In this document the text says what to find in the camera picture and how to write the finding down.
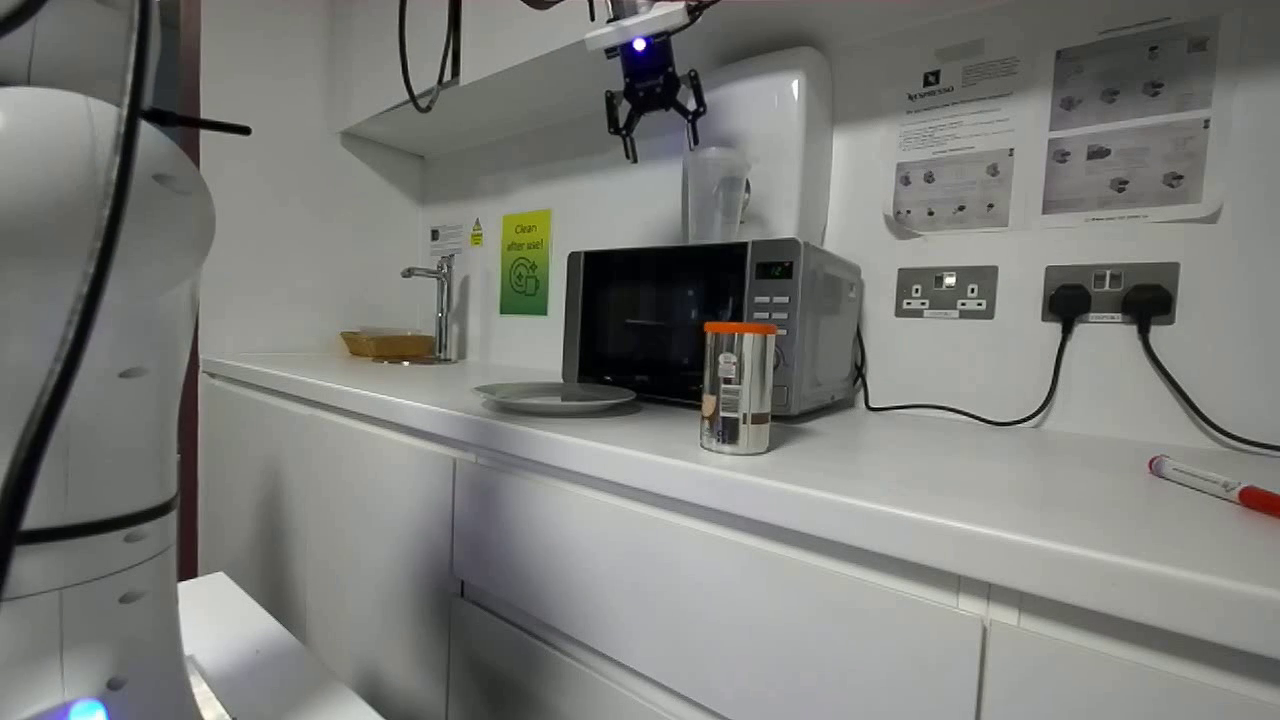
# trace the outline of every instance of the wall shelf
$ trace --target wall shelf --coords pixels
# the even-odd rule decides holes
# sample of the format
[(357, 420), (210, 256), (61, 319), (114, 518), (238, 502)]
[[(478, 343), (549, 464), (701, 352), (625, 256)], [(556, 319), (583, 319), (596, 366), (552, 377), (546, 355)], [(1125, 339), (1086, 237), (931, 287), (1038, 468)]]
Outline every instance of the wall shelf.
[[(782, 14), (782, 0), (723, 0), (701, 30), (681, 35), (675, 59), (681, 67), (709, 72), (794, 46), (834, 52), (999, 5), (1009, 0), (788, 0)], [(621, 72), (612, 59), (583, 46), (569, 46), (478, 83), (462, 83), (434, 115), (395, 103), (349, 129), (349, 137), (442, 162), (583, 115), (602, 115), (606, 129), (606, 88), (618, 83)]]

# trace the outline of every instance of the red pen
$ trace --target red pen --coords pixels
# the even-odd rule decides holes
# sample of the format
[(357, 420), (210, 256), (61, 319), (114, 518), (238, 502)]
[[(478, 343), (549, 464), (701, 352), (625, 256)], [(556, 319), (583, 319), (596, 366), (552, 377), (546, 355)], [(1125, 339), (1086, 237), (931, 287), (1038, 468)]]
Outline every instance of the red pen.
[(1280, 518), (1280, 492), (1267, 492), (1267, 487), (1255, 487), (1255, 484), (1237, 484), (1237, 482), (1229, 482), (1221, 471), (1189, 468), (1189, 464), (1182, 464), (1173, 456), (1154, 456), (1149, 471), (1158, 482), (1170, 482), (1170, 484), (1182, 484), (1182, 487), (1192, 487), (1192, 492), (1204, 492), (1204, 497), (1216, 497), (1216, 502), (1263, 511), (1263, 518)]

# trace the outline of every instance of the cabinet door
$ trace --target cabinet door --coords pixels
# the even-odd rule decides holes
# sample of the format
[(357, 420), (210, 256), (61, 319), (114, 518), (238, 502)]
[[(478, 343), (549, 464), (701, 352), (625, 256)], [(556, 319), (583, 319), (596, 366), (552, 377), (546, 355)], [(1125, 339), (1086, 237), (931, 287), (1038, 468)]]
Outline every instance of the cabinet door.
[(546, 14), (527, 0), (473, 0), (463, 14), (463, 81), (484, 81), (556, 49), (583, 46), (587, 30), (587, 0), (560, 0)]
[(981, 620), (925, 587), (748, 533), (470, 464), (456, 571), (737, 720), (971, 720)]
[(453, 456), (203, 382), (203, 571), (227, 571), (385, 717), (444, 717)]
[(1280, 666), (1243, 682), (1158, 652), (991, 630), (986, 720), (1278, 720)]
[[(342, 129), (404, 103), (401, 0), (329, 0), (331, 14), (331, 101)], [(409, 0), (409, 67), (415, 91), (437, 83), (449, 31), (449, 0)]]
[(583, 659), (546, 646), (539, 635), (478, 609), (456, 606), (456, 652), (453, 652), (453, 720), (709, 720), (706, 711), (655, 708), (645, 694), (612, 682)]

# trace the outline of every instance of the microwave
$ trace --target microwave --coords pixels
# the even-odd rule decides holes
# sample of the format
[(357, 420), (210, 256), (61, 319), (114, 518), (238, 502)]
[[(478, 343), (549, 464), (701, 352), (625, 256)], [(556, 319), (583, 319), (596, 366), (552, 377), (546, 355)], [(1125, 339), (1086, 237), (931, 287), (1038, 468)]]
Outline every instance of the microwave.
[(858, 393), (860, 295), (860, 269), (806, 241), (574, 253), (563, 382), (695, 407), (706, 319), (768, 319), (771, 414), (813, 415)]

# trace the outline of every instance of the wall sign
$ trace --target wall sign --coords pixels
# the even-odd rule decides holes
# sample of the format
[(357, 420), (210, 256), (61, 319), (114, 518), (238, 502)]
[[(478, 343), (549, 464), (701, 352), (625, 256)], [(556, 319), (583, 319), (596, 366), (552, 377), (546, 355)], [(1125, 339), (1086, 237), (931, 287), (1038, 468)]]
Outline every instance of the wall sign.
[(1221, 22), (1159, 22), (1062, 49), (1046, 162), (1046, 215), (1143, 222), (1210, 206)]
[(503, 215), (503, 315), (549, 315), (552, 279), (552, 211), (513, 211)]
[(1026, 55), (998, 42), (935, 49), (904, 91), (888, 233), (901, 241), (1012, 226)]

